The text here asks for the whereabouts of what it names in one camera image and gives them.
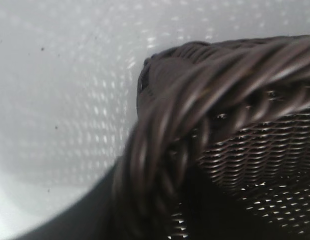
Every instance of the brown wicker basket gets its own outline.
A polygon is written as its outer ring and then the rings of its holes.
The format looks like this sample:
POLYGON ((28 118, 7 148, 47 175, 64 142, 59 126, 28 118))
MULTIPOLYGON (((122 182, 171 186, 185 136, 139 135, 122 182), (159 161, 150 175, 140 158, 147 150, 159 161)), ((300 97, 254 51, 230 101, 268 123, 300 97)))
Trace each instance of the brown wicker basket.
POLYGON ((190 42, 147 59, 138 90, 124 236, 310 238, 310 36, 190 42))

